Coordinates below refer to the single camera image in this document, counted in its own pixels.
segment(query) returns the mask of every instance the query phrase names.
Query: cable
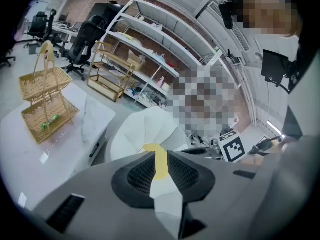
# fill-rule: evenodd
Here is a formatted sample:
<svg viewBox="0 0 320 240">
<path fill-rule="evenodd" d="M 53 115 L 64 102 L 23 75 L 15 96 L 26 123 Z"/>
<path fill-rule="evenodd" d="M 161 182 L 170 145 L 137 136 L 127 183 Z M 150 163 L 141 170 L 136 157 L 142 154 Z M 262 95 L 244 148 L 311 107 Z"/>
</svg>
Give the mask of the cable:
<svg viewBox="0 0 320 240">
<path fill-rule="evenodd" d="M 272 81 L 270 78 L 265 78 L 264 79 L 266 82 L 268 82 L 268 83 L 273 83 L 273 84 L 275 84 L 276 86 L 280 86 L 282 89 L 284 89 L 288 94 L 290 94 L 290 91 L 286 88 L 286 87 L 284 87 L 281 83 L 277 83 L 277 82 L 275 82 L 275 81 Z"/>
</svg>

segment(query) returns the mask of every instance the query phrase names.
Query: black handle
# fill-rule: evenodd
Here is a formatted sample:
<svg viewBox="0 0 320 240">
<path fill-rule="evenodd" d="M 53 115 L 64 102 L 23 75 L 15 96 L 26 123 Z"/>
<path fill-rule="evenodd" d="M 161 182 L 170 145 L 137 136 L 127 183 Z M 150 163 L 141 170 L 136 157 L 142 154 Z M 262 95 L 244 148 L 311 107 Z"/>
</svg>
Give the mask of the black handle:
<svg viewBox="0 0 320 240">
<path fill-rule="evenodd" d="M 94 154 L 95 154 L 95 152 L 97 151 L 97 149 L 99 148 L 99 146 L 100 146 L 100 143 L 98 143 L 98 144 L 96 145 L 95 150 L 92 152 L 92 154 L 89 155 L 90 158 L 92 158 L 92 157 L 94 156 Z"/>
</svg>

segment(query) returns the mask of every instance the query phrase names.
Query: yellow tape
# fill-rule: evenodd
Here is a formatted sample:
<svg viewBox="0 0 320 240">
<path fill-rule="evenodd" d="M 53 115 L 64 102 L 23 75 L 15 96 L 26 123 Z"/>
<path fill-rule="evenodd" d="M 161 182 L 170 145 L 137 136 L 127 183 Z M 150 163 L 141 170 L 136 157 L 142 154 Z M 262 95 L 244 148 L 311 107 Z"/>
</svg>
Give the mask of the yellow tape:
<svg viewBox="0 0 320 240">
<path fill-rule="evenodd" d="M 145 144 L 142 147 L 145 151 L 155 152 L 155 176 L 154 180 L 165 178 L 168 172 L 168 155 L 159 144 Z"/>
</svg>

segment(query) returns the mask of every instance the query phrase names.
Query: green object in basket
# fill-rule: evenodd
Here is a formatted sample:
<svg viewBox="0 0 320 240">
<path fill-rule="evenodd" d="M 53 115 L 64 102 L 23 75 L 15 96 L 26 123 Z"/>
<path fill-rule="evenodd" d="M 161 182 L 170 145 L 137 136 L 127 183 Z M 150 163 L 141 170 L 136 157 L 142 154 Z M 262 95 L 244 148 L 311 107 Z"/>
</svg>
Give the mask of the green object in basket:
<svg viewBox="0 0 320 240">
<path fill-rule="evenodd" d="M 52 124 L 55 120 L 58 119 L 58 117 L 59 117 L 59 115 L 56 114 L 53 118 L 51 118 L 51 119 L 49 120 L 49 122 L 44 122 L 43 124 L 41 124 L 41 130 L 44 131 L 45 128 L 46 128 L 46 126 Z"/>
</svg>

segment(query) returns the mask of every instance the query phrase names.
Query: two-tier wicker basket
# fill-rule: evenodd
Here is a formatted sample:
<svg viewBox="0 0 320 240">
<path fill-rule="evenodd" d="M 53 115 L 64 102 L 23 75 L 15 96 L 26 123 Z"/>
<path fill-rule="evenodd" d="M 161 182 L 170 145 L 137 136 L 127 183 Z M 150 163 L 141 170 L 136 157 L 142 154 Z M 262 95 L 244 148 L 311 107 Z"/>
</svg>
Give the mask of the two-tier wicker basket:
<svg viewBox="0 0 320 240">
<path fill-rule="evenodd" d="M 36 72 L 41 56 L 44 59 L 44 70 Z M 19 78 L 22 98 L 31 102 L 31 106 L 21 114 L 38 144 L 47 140 L 79 112 L 61 92 L 71 81 L 70 76 L 56 67 L 50 41 L 42 45 L 33 73 Z"/>
</svg>

